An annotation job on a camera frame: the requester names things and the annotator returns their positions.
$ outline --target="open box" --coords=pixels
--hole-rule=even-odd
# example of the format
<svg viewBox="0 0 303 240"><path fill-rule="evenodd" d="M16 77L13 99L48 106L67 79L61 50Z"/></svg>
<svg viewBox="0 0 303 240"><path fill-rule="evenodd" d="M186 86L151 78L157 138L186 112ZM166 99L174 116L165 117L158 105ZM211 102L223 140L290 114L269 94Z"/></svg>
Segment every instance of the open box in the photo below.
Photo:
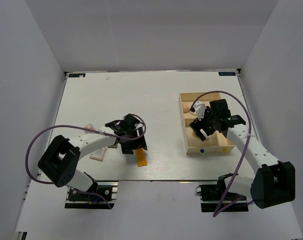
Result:
<svg viewBox="0 0 303 240"><path fill-rule="evenodd" d="M184 112L183 104L188 107L192 105L194 100L203 94L203 92L188 92L179 94L179 109L181 116L181 124L183 138L185 143L186 154L193 153L228 153L234 148L234 144L224 137L222 133L216 131L210 139L200 140L190 127L190 123L197 117L193 112ZM206 106L210 105L210 101L221 99L221 95L217 93L209 93L202 96L199 101L202 101Z"/></svg>

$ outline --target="white tabletop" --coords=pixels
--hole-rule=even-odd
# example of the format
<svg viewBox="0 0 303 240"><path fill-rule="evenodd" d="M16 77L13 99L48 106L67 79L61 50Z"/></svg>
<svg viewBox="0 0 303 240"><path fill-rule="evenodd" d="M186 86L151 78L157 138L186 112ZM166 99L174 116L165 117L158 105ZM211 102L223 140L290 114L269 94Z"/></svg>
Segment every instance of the white tabletop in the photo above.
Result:
<svg viewBox="0 0 303 240"><path fill-rule="evenodd" d="M234 76L217 72L87 73L69 78L56 125L99 128L128 113L147 124L148 166L137 167L136 156L108 149L103 162L84 157L78 168L98 180L205 180L233 172L240 157L229 154L185 155L179 93L223 90L244 99ZM232 114L245 118L241 107L226 96ZM79 135L57 129L52 137ZM253 177L245 161L243 176ZM120 181L112 210L65 209L67 189L31 182L16 230L26 240L200 240L297 239L301 232L290 203L249 212L202 213L198 182Z"/></svg>
<svg viewBox="0 0 303 240"><path fill-rule="evenodd" d="M78 169L96 180L205 180L233 172L241 156L237 148L228 154L185 153L179 110L179 94L223 90L245 103L236 76L217 72L106 72L86 73L67 79L55 124L95 128L121 119L128 113L141 116L147 125L145 135L148 166L138 167L136 155L123 155L108 149L103 162L82 158ZM246 115L231 97L223 95L233 115ZM81 130L57 128L52 136L66 138L84 134ZM244 162L240 173L253 171Z"/></svg>

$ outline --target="cable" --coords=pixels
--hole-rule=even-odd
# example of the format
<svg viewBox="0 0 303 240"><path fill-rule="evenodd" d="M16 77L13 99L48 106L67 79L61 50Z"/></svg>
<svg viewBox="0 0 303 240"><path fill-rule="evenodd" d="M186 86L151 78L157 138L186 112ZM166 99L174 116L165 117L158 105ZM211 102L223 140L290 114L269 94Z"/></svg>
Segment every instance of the cable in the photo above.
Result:
<svg viewBox="0 0 303 240"><path fill-rule="evenodd" d="M56 125L56 126L50 126L50 127L47 127L45 128L44 130L40 131L30 142L28 148L27 148L27 151L26 151L26 156L25 156L25 169L26 169L26 172L27 172L27 175L32 179L34 180L35 182L37 183L40 183L40 184L54 184L53 182L51 181L42 181L42 180L38 180L36 177L34 177L29 169L29 166L28 166L28 158L29 158L29 155L30 155L30 152L31 152L31 148L34 144L34 142L40 137L40 135L42 135L43 133L51 130L51 129L57 129L57 128L71 128L71 129L79 129L79 130L84 130L84 131L87 131L87 132L92 132L92 133L95 133L95 134L101 134L101 135L105 135L105 136L110 136L110 137L115 137L115 138L118 138L118 139L121 139L121 140L127 140L127 141L133 141L133 140L137 140L137 139L140 139L142 136L145 135L146 133L146 124L144 122L144 120L136 115L136 114L132 114L134 117L138 118L142 125L144 126L144 130L143 130L143 133L137 137L133 137L133 138L128 138L128 137L123 137L123 136L117 136L115 134L111 134L111 133L107 133L107 132L101 132L99 130L94 130L94 129L88 129L88 128L85 128L85 127L80 127L80 126L73 126L73 125Z"/></svg>
<svg viewBox="0 0 303 240"><path fill-rule="evenodd" d="M237 176L237 173L238 173L238 171L239 171L239 169L240 169L240 167L241 167L241 165L242 165L242 162L243 162L243 160L244 160L244 158L245 158L246 150L247 150L248 145L249 145L249 143L250 143L250 138L251 138L250 134L252 133L252 122L251 122L250 114L248 113L248 111L247 111L246 107L244 106L244 104L243 104L237 97L235 97L234 95L232 95L231 93L226 92L226 91L216 90L216 91L208 91L208 92L205 92L205 93L201 94L200 96L198 96L198 97L195 99L195 101L193 101L191 107L193 108L193 107L194 107L194 104L195 104L202 96L205 96L205 95L207 95L207 94L213 94L213 93L222 93L222 94L226 94L226 95L231 96L233 99L235 99L235 100L241 105L241 107L242 107L242 109L245 111L245 114L246 114L247 119L248 119L248 137L247 137L245 146L244 146L244 148L243 148L243 150L242 150L241 157L240 157L240 159L239 159L239 162L238 162L238 164L237 164L237 167L236 167L236 169L235 169L235 171L234 171L234 173L233 173L233 175L232 175L232 177L231 177L231 180L230 180L228 186L226 187L225 191L223 192L223 194L222 194L222 196L221 196L221 198L220 198L220 200L219 200L219 203L218 203L218 205L217 205L217 207L216 207L216 209L215 209L215 211L214 211L214 213L213 213L213 215L212 215L212 216L215 218L215 217L216 217L218 214L220 214L222 211L224 211L225 209L229 208L231 205L233 205L234 203L236 203L236 202L238 202L240 199L242 199L241 197L239 197L239 198L237 198L235 201L232 201L232 202L229 203L228 205L226 205L226 206L224 206L223 208L221 208L221 206L222 206L222 204L223 204L223 201L224 201L224 199L225 199L225 197L226 197L226 195L227 195L229 189L231 188L232 183L233 183L233 181L235 180L235 178L236 178L236 176Z"/></svg>
<svg viewBox="0 0 303 240"><path fill-rule="evenodd" d="M107 206L109 207L109 209L112 209L112 206L109 204L109 202L102 195L100 195L100 194L98 194L96 192L81 191L81 190L78 190L77 188L73 188L72 190L75 191L78 194L87 194L87 195L97 196L98 198L101 198L101 200L103 200L107 204Z"/></svg>

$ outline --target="white table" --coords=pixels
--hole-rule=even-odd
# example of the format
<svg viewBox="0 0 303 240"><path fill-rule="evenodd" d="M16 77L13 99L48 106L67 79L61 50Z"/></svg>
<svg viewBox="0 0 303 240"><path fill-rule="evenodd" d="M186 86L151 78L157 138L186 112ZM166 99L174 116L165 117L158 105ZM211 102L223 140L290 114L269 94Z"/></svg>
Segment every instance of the white table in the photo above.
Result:
<svg viewBox="0 0 303 240"><path fill-rule="evenodd" d="M89 156L79 161L78 169L97 180L131 180L119 183L113 210L64 209L66 188L32 182L17 231L28 232L27 240L301 238L290 203L263 210L252 205L249 212L212 218L201 213L197 182L133 181L209 180L234 171L240 158L236 148L229 154L185 154L179 93L212 90L230 92L245 103L237 77L217 72L104 72L68 78L55 124L99 128L138 114L147 125L148 166L138 167L136 156L122 155L120 147L108 149L103 162ZM232 114L245 119L232 98L222 97ZM80 131L59 128L52 137L60 134L73 137ZM246 161L239 173L254 176Z"/></svg>

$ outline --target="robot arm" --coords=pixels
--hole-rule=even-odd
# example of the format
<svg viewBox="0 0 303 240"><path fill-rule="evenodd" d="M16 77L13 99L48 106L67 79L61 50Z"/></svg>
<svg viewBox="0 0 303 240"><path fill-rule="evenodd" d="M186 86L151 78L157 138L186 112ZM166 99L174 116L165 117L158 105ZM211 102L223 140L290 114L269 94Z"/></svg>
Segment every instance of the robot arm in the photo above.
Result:
<svg viewBox="0 0 303 240"><path fill-rule="evenodd" d="M121 145L123 154L133 154L133 150L140 148L147 150L143 128L138 127L139 123L137 118L128 114L122 120L105 124L99 130L101 134L87 133L70 139L58 135L41 157L38 167L58 188L68 186L83 192L95 192L96 181L76 169L78 161L97 149L116 144Z"/></svg>
<svg viewBox="0 0 303 240"><path fill-rule="evenodd" d="M197 101L191 110L196 111L197 118L190 123L190 127L202 141L219 131L243 151L248 127L239 115L231 115L225 99L211 101L210 107ZM295 199L295 168L290 162L281 162L255 137L249 140L245 158L253 169L255 178L237 175L230 192L253 199L261 209ZM223 192L230 180L231 174L219 177L218 191Z"/></svg>

